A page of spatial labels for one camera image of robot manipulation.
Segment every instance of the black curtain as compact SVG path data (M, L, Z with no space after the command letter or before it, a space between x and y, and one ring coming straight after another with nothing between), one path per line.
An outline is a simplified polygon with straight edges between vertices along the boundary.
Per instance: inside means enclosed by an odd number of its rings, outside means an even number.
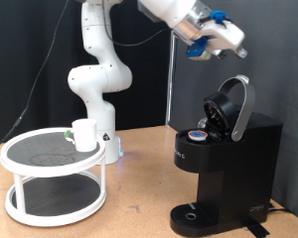
M246 59L228 52L224 60L186 58L187 46L178 42L170 125L176 130L196 128L205 117L204 99L237 74L254 85L254 111L281 121L283 126L272 198L298 216L298 1L206 0L223 10L245 32ZM242 86L229 94L243 99Z
M0 140L26 107L65 3L66 0L0 1ZM97 64L83 49L80 8L80 3L70 0L28 113L11 137L39 128L67 127L73 120L86 117L83 102L68 86L73 67ZM111 20L114 40L126 44L140 42L167 28L138 12L136 0L114 7ZM169 47L170 32L140 47L116 47L118 56L133 73L129 89L103 96L116 108L117 130L165 123Z

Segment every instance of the coffee maker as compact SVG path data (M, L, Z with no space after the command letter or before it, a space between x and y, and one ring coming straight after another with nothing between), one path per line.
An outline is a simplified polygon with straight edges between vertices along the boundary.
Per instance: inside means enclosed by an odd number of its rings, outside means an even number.
M226 96L238 83L244 88L240 110ZM208 119L202 128L177 134L176 166L199 174L197 201L171 211L171 228L179 235L201 237L244 226L256 229L266 221L282 123L252 112L254 102L249 79L230 78L205 99ZM193 131L208 137L195 140L189 136Z

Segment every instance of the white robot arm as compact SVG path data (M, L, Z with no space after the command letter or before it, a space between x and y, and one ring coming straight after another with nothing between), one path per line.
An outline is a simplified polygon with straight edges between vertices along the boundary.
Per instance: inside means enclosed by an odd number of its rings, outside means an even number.
M112 164L122 153L120 140L115 134L115 109L102 99L102 93L127 89L132 82L129 67L118 58L110 39L109 11L122 1L77 1L82 3L84 48L98 59L99 64L73 68L68 82L71 90L83 100L87 117L97 121L97 134L106 144L105 162ZM211 54L222 58L222 50L226 49L234 50L241 58L246 56L246 51L240 46L243 32L224 13L213 12L199 0L139 0L138 4L151 19L165 21L174 34L190 46L190 59L208 60Z

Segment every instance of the mug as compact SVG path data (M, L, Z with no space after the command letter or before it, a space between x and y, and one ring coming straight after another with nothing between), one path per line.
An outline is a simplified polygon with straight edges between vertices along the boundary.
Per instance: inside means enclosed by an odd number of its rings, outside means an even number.
M64 133L67 141L72 142L79 152L90 152L97 148L97 127L94 119L79 119L72 122L72 128Z

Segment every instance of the power cord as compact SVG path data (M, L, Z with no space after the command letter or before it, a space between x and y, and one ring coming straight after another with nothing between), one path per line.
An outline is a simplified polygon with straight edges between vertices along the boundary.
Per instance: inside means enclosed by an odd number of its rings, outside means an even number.
M285 212L290 212L292 213L289 209L286 209L286 208L280 208L280 209L269 209L268 210L268 214L272 213L272 212L275 212L275 211L285 211Z
M121 46L121 47L137 47L137 46L140 46L144 43L147 43L149 42L150 40L152 40L153 38L155 38L156 36L158 36L159 34L163 33L163 32L166 32L166 31L172 31L172 29L163 29L159 32L157 32L156 34L154 34L153 36L151 36L150 38L148 38L147 40L143 41L143 42L140 42L140 43L136 43L136 44L121 44L121 43L118 43L116 41L114 41L108 34L108 31L107 31L107 26L106 26L106 13L105 13L105 5L104 5L104 0L102 0L102 11L103 11L103 25L105 27L105 31L106 31L106 34L107 36L109 37L109 39L116 45L118 46Z
M1 144L2 144L2 143L3 143L3 142L10 136L10 134L14 131L14 129L15 129L17 126L19 126L20 122L22 121L24 115L26 114L26 112L27 112L27 110L28 110L28 108L29 108L29 104L30 104L30 101L31 101L31 98L32 98L32 94L33 94L34 88L35 88L35 86L36 86L36 84L37 84L37 81L38 81L38 78L39 78L39 76L40 76L40 74L41 74L41 71L43 70L44 66L46 65L46 63L47 63L47 61L48 61L48 59L49 59L49 57L50 57L52 48L53 48L53 46L54 46L54 42L55 42L55 40L56 40L56 36L57 36L57 31L58 31L59 24L60 24L61 19L62 19L63 15L64 15L64 13L65 13L67 7L68 7L68 3L69 3L69 1L70 1L70 0L67 0L66 5L65 5L65 7L64 7L64 9L63 9L63 11L62 11L62 14L61 14L61 16L60 16L60 19L59 19L59 21L58 21L58 23L57 23L57 26L56 26L56 28L55 28L55 31L54 31L54 36L53 36L53 40L52 40L52 43L51 43L49 52L48 52L48 54L47 54L47 56L46 56L46 58L45 58L45 60L44 60L44 62L43 62L43 64L42 64L42 66L41 66L41 68L40 68L40 70L39 70L39 72L38 72L38 74L37 74L37 76L36 76L36 79L35 79L35 81L34 81L34 83L33 83L33 86L32 86L31 92L30 92L30 96L29 96L29 99L28 99L27 107L24 109L24 111L22 112L22 114L20 115L20 117L18 118L18 120L15 122L15 124L13 125L12 129L10 130L10 132L9 132L9 133L8 133L8 134L7 134L7 135L0 141L0 145L1 145Z

